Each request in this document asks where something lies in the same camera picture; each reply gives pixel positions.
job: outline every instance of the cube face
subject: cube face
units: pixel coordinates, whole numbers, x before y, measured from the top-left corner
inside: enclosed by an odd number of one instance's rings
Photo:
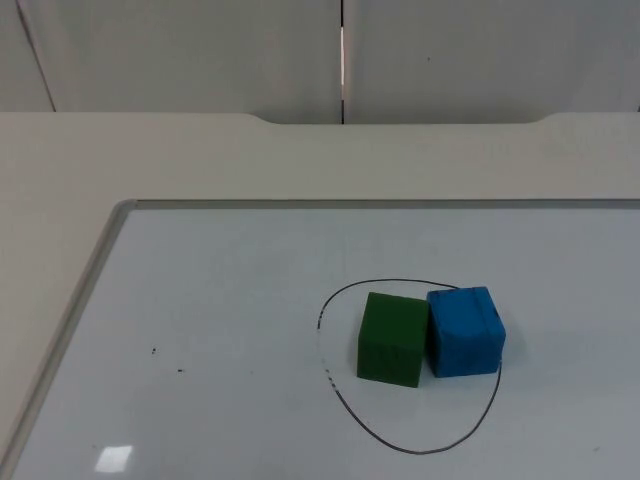
[[[424,300],[370,293],[358,336],[358,377],[417,387],[427,314]]]
[[[427,354],[436,377],[495,372],[506,333],[485,287],[429,292]]]

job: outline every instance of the hand-drawn circle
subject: hand-drawn circle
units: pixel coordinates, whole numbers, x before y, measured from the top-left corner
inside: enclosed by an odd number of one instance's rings
[[[327,307],[329,306],[329,304],[331,303],[331,301],[334,298],[336,298],[342,292],[344,292],[345,290],[348,290],[351,287],[355,287],[355,286],[358,286],[358,285],[363,285],[363,284],[366,284],[366,283],[381,283],[381,282],[423,283],[423,284],[426,284],[426,285],[435,285],[435,286],[438,286],[438,287],[445,287],[445,288],[453,288],[453,289],[458,289],[459,288],[459,287],[456,287],[455,285],[449,285],[449,284],[446,284],[446,283],[431,282],[429,280],[417,280],[417,279],[413,279],[413,278],[375,278],[375,279],[371,279],[371,280],[360,280],[358,282],[350,283],[349,285],[345,285],[344,287],[336,290],[322,305],[322,309],[320,310],[320,315],[318,316],[318,325],[316,327],[316,332],[317,332],[318,336],[320,335],[320,329],[322,327],[322,317],[324,316],[324,312],[325,312],[325,310],[327,309]],[[466,439],[468,439],[471,435],[476,433],[476,430],[478,430],[478,428],[480,427],[480,425],[484,421],[485,417],[489,413],[489,410],[491,409],[491,405],[493,405],[493,400],[496,398],[496,394],[498,393],[498,388],[500,387],[500,378],[502,377],[502,362],[500,362],[500,365],[498,366],[498,372],[496,374],[496,384],[493,387],[493,392],[491,393],[491,398],[489,398],[489,402],[487,403],[487,406],[482,411],[482,415],[480,415],[480,418],[473,425],[471,430],[469,430],[467,433],[465,433],[458,440],[455,440],[454,442],[452,442],[452,443],[450,443],[448,445],[445,445],[444,447],[432,448],[432,449],[429,449],[429,450],[411,450],[409,448],[403,448],[403,447],[400,447],[398,445],[395,445],[395,444],[389,442],[388,440],[385,440],[379,434],[377,434],[371,428],[369,428],[360,419],[360,417],[358,417],[358,415],[354,412],[354,410],[351,408],[351,406],[349,406],[347,401],[344,399],[344,397],[340,393],[340,390],[338,389],[338,387],[336,386],[335,382],[333,381],[333,377],[331,375],[331,372],[329,371],[329,368],[327,367],[327,362],[324,359],[324,357],[322,356],[322,354],[320,354],[320,360],[322,361],[322,366],[324,368],[325,373],[327,374],[327,379],[329,380],[329,383],[331,384],[331,388],[333,389],[333,391],[337,395],[338,400],[340,400],[340,403],[342,403],[344,408],[347,410],[347,412],[349,412],[349,415],[351,415],[351,417],[356,421],[356,423],[358,425],[360,425],[360,427],[362,427],[362,429],[365,432],[367,432],[369,435],[371,435],[373,438],[375,438],[377,441],[379,441],[383,445],[385,445],[385,446],[387,446],[387,447],[389,447],[389,448],[391,448],[393,450],[396,450],[398,452],[407,453],[409,455],[431,455],[433,453],[446,452],[447,450],[451,450],[453,447],[457,447],[462,442],[464,442]]]

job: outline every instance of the white wall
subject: white wall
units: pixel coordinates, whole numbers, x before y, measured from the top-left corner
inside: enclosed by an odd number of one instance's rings
[[[635,112],[637,0],[345,0],[349,123]]]
[[[337,0],[21,0],[58,111],[340,121]]]

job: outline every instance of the vertical seam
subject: vertical seam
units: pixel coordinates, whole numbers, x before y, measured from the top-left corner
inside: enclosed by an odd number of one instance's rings
[[[24,31],[25,36],[27,37],[27,42],[29,43],[29,47],[31,48],[31,53],[33,53],[33,58],[36,61],[36,65],[38,66],[38,72],[40,72],[40,78],[42,79],[42,83],[44,84],[45,92],[47,92],[47,98],[49,99],[49,104],[51,105],[51,109],[54,112],[57,112],[56,104],[53,101],[53,96],[51,95],[51,89],[49,88],[49,84],[47,83],[47,78],[44,75],[44,70],[42,69],[42,64],[40,63],[40,58],[38,58],[38,53],[36,52],[36,46],[33,41],[33,37],[31,35],[31,30],[29,29],[29,23],[27,22],[27,17],[20,6],[20,0],[15,0],[16,11],[18,13],[18,18],[20,19],[20,24],[22,25],[22,30]]]

